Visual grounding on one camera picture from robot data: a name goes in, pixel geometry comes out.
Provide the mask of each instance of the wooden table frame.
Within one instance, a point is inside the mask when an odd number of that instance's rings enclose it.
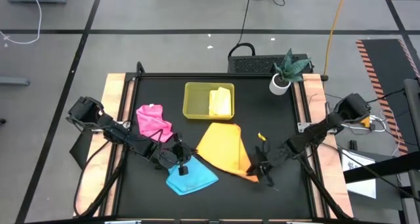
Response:
[[[308,102],[310,121],[320,122],[326,116],[325,103],[326,98],[324,95],[324,89],[321,84],[319,74],[304,74],[304,91],[306,93],[305,98],[302,98],[301,89],[298,83],[294,83],[295,96],[297,101],[297,107],[301,122],[305,122],[305,111],[304,102]],[[117,118],[120,109],[120,102],[122,99],[123,88],[125,83],[125,74],[108,74],[106,78],[104,93],[102,95],[102,104],[106,110],[106,113],[112,116],[114,119]],[[131,80],[128,82],[127,94],[125,96],[125,105],[121,107],[123,109],[121,121],[129,119],[129,110],[132,100],[132,94],[134,89],[135,81]],[[96,152],[106,140],[103,138],[102,133],[93,135],[91,147],[89,149],[89,155]],[[337,147],[335,143],[334,135],[328,135],[324,143]],[[107,145],[101,152],[99,152],[95,158],[91,160],[91,163],[86,167],[85,174],[82,178],[80,190],[77,195],[76,207],[79,213],[86,210],[91,202],[96,198],[98,192],[104,186],[106,173],[108,170],[108,164],[110,162],[112,145]],[[119,162],[121,155],[122,146],[118,145],[116,148],[114,169]],[[311,166],[314,165],[313,157],[310,159]],[[334,198],[336,203],[340,205],[343,211],[353,216],[350,200],[348,198],[347,186],[345,183],[343,171],[341,169],[340,157],[337,150],[329,148],[328,146],[318,147],[318,160],[324,181],[324,186]],[[116,195],[116,183],[109,191],[108,199],[104,207],[104,215],[112,214],[112,207],[114,205],[114,197]],[[314,202],[316,208],[316,215],[318,217],[324,217],[322,201],[317,188],[312,184],[312,191],[314,194]],[[334,218],[333,212],[329,209],[329,214]]]

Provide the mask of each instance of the white flower pot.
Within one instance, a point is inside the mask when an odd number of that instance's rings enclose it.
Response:
[[[270,82],[270,91],[271,93],[275,94],[275,95],[283,95],[287,89],[289,89],[290,87],[290,82],[289,84],[287,84],[287,86],[285,87],[280,87],[278,85],[276,85],[276,83],[274,83],[274,78],[278,76],[278,73],[273,75],[273,78],[271,78],[271,82]]]

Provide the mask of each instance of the yellow basket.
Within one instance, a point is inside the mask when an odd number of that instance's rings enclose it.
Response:
[[[210,116],[209,115],[209,94],[210,90],[217,90],[219,87],[229,89],[231,115]],[[184,106],[182,113],[188,119],[201,120],[230,120],[235,114],[235,86],[231,83],[195,83],[185,84]]]

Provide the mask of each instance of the gray floor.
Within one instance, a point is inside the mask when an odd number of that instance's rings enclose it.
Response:
[[[94,0],[68,0],[67,5],[42,5],[42,29],[82,30]],[[275,6],[271,0],[251,1],[247,29],[328,30],[339,0],[286,0]],[[416,9],[420,1],[393,1],[406,29],[420,30]],[[93,22],[99,30],[240,29],[246,0],[101,0]],[[35,29],[37,8],[31,4],[10,4],[0,0],[0,29]],[[345,0],[337,25],[340,30],[397,30],[385,0]],[[24,41],[34,35],[12,35]],[[238,41],[231,34],[105,35],[88,37],[75,73],[64,113],[35,192],[26,221],[70,218],[72,199],[80,172],[68,153],[78,131],[64,117],[79,96],[101,98],[106,75],[133,72],[141,61],[147,72],[226,72],[227,54]],[[0,86],[0,223],[13,223],[19,211],[33,169],[81,36],[47,35],[32,45],[0,44],[0,75],[22,76],[29,87]],[[345,96],[360,93],[374,99],[357,39],[398,38],[399,35],[335,35],[329,58],[330,80],[326,91]],[[410,39],[420,51],[420,36]],[[258,55],[294,53],[312,57],[317,73],[322,72],[328,35],[244,35]],[[248,55],[239,49],[235,55]],[[327,98],[332,104],[334,98]],[[380,107],[373,105],[378,115]],[[357,139],[360,150],[391,154],[395,148],[386,133],[355,138],[349,131],[337,136],[346,145]],[[353,206],[354,215],[367,221],[398,223],[394,210],[372,210]]]

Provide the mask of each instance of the potted plant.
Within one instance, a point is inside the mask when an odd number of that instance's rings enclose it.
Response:
[[[291,63],[291,58],[292,52],[289,49],[280,66],[274,63],[275,74],[270,82],[270,91],[275,95],[283,95],[290,87],[291,82],[303,80],[299,73],[310,62],[310,59],[298,60],[297,62]]]

